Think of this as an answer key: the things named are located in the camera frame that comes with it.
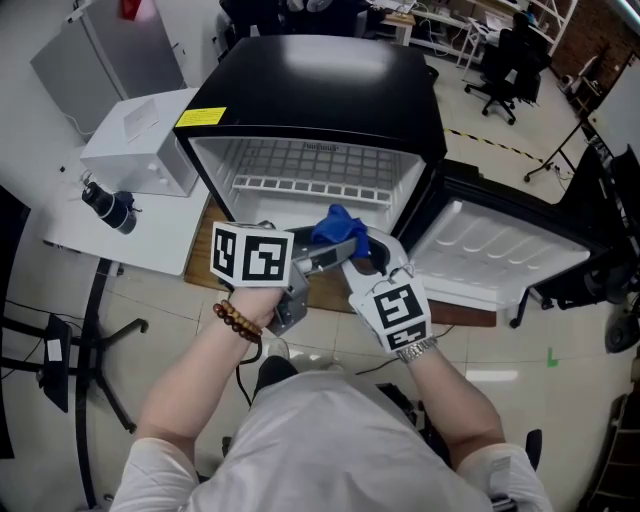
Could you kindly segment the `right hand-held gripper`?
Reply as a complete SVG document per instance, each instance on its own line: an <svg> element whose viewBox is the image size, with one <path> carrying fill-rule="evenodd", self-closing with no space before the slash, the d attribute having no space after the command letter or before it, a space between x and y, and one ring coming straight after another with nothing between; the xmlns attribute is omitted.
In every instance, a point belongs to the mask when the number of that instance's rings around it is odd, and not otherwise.
<svg viewBox="0 0 640 512"><path fill-rule="evenodd" d="M432 336L431 311L422 280L414 275L400 242L369 230L368 257L350 257L341 269L348 302L387 354Z"/></svg>

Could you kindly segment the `blue cleaning cloth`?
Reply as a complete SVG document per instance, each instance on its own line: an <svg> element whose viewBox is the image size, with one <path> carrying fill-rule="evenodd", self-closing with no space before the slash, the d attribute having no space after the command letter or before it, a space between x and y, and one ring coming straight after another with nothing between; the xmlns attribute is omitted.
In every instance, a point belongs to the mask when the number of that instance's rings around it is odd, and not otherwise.
<svg viewBox="0 0 640 512"><path fill-rule="evenodd" d="M353 258L367 258L370 250L368 228L359 218L353 218L340 204L332 204L328 209L327 216L311 232L313 243L337 244L351 238L356 239Z"/></svg>

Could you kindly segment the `white fridge door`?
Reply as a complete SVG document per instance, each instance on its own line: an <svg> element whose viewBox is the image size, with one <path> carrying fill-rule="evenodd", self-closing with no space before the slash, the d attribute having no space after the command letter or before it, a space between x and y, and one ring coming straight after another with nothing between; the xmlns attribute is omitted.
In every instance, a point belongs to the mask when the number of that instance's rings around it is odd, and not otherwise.
<svg viewBox="0 0 640 512"><path fill-rule="evenodd" d="M575 213L444 160L418 181L394 235L429 299L486 311L602 254Z"/></svg>

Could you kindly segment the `black mini fridge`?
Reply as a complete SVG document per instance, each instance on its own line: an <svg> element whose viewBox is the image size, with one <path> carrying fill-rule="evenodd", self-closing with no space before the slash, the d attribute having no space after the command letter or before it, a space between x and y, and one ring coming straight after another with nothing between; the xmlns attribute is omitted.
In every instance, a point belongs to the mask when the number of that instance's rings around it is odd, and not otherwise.
<svg viewBox="0 0 640 512"><path fill-rule="evenodd" d="M216 126L175 135L229 221L312 227L332 204L369 230L394 238L425 170L447 158L434 71L417 50L317 35L265 36L238 43L187 109L225 107ZM242 146L251 139L337 143L400 156L392 204L235 190Z"/></svg>

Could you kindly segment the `person's left forearm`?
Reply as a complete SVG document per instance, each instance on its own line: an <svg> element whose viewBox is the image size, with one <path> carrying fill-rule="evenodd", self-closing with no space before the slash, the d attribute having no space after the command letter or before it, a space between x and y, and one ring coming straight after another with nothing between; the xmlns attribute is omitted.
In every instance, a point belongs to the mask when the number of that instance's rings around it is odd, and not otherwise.
<svg viewBox="0 0 640 512"><path fill-rule="evenodd" d="M185 452L193 449L231 374L249 350L249 339L260 329L235 308L213 319L152 387L137 437L161 439Z"/></svg>

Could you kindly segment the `person's left hand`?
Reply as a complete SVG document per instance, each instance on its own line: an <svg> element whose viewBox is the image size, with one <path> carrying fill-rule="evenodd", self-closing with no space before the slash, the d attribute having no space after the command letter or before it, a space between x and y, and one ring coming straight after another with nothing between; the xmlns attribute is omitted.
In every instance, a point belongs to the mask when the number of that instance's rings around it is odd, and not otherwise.
<svg viewBox="0 0 640 512"><path fill-rule="evenodd" d="M244 318L259 328L265 328L273 318L282 295L281 288L236 288L229 302Z"/></svg>

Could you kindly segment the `white plastic grid shelf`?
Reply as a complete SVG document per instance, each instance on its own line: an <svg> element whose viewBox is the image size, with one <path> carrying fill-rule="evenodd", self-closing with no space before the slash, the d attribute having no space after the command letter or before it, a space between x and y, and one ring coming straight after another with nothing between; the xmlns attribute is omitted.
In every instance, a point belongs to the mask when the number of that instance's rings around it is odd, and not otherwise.
<svg viewBox="0 0 640 512"><path fill-rule="evenodd" d="M242 146L235 190L392 204L401 158L393 152L302 140L251 139Z"/></svg>

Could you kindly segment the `silver wristwatch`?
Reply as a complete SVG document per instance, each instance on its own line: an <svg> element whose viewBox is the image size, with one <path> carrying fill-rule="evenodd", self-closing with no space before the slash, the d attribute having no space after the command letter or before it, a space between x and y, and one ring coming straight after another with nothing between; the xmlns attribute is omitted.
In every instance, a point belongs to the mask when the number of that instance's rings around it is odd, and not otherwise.
<svg viewBox="0 0 640 512"><path fill-rule="evenodd" d="M397 351L397 357L405 364L416 360L430 349L438 346L438 339L435 336L417 341L407 347Z"/></svg>

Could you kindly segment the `black waist pack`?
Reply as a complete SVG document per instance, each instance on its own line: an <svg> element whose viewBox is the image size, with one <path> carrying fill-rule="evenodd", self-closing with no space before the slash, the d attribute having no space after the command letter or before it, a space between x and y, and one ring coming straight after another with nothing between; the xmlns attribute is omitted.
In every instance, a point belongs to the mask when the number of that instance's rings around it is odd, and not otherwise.
<svg viewBox="0 0 640 512"><path fill-rule="evenodd" d="M410 400L392 383L377 384L376 387L403 412L414 427L419 426L419 413L424 412L424 406L420 400Z"/></svg>

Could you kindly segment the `yellow black floor tape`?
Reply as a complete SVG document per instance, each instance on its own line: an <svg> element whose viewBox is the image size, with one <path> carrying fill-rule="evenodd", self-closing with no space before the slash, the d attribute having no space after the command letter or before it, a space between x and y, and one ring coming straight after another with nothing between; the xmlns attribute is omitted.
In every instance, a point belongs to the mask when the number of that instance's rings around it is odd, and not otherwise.
<svg viewBox="0 0 640 512"><path fill-rule="evenodd" d="M458 130L455 129L451 129L451 128L444 128L445 133L450 133L452 135L455 135L457 137L461 137L461 138L467 138L470 140L473 140L475 142L480 142L480 143L484 143L486 145L489 146L493 146L505 151L509 151L509 152L513 152L515 154L518 154L520 156L524 156L532 161L538 162L538 163L544 163L544 160L542 158L538 158L533 156L532 154L528 153L527 151L524 150L520 150L518 148L512 147L512 146L508 146L499 142L494 142L491 141L489 139L483 138L483 137L479 137L479 136L475 136L466 132L460 132Z"/></svg>

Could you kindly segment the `yellow warning sticker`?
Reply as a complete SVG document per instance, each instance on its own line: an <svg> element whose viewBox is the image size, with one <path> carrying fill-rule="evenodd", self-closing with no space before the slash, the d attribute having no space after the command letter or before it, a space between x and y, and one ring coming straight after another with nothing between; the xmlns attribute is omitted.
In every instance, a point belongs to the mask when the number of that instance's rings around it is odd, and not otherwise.
<svg viewBox="0 0 640 512"><path fill-rule="evenodd" d="M225 107L187 109L180 116L175 127L216 126L225 111Z"/></svg>

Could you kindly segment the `person's white shirt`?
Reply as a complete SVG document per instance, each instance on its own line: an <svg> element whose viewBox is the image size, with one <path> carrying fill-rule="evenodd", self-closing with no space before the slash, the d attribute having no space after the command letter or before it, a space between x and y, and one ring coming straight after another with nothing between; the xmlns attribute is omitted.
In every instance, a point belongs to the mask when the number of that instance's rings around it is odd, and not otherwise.
<svg viewBox="0 0 640 512"><path fill-rule="evenodd" d="M310 371L259 392L215 474L136 441L110 512L552 512L525 451L497 444L449 468L373 384Z"/></svg>

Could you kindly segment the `white microwave oven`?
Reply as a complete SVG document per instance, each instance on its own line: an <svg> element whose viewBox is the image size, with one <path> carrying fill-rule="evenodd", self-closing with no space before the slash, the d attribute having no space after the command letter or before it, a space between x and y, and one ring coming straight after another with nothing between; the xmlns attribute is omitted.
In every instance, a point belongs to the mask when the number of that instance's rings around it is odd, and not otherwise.
<svg viewBox="0 0 640 512"><path fill-rule="evenodd" d="M80 161L113 192L189 196L197 172L173 128L196 92L185 88L118 102Z"/></svg>

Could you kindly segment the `black office chair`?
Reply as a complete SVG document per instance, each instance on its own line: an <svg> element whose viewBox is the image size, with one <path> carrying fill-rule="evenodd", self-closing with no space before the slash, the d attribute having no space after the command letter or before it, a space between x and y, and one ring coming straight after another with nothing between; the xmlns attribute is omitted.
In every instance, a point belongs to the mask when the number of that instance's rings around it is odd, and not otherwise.
<svg viewBox="0 0 640 512"><path fill-rule="evenodd" d="M482 115L489 115L492 104L500 105L506 112L509 125L514 125L514 101L535 103L540 84L540 73L544 66L536 59L519 57L511 46L511 30L500 32L498 46L490 46L481 62L481 85L466 84L464 92L478 91L489 97L482 109Z"/></svg>

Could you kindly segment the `whiteboard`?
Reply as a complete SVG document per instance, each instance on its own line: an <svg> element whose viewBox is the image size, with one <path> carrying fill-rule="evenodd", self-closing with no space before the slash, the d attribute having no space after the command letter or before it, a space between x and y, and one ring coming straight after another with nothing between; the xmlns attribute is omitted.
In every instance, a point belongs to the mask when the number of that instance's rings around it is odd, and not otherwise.
<svg viewBox="0 0 640 512"><path fill-rule="evenodd" d="M640 159L639 59L625 66L588 120L613 155L622 154L630 147Z"/></svg>

